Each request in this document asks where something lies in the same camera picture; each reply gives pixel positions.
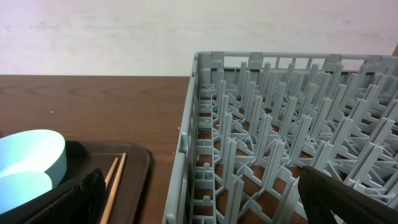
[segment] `black tray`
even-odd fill
[[[106,177],[114,158],[119,158],[119,165],[124,152],[127,154],[126,162],[108,223],[132,223],[134,221],[150,165],[149,151],[132,143],[66,142],[67,171],[61,183],[97,167],[101,168]],[[117,169],[118,166],[113,173],[106,198],[108,198]]]

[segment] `dish rack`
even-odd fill
[[[397,76],[393,56],[195,54],[163,223],[305,223],[305,165],[397,208]]]

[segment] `brown wooden surface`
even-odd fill
[[[135,142],[154,162],[137,223],[161,223],[188,77],[0,76],[0,136],[52,129],[66,139]]]

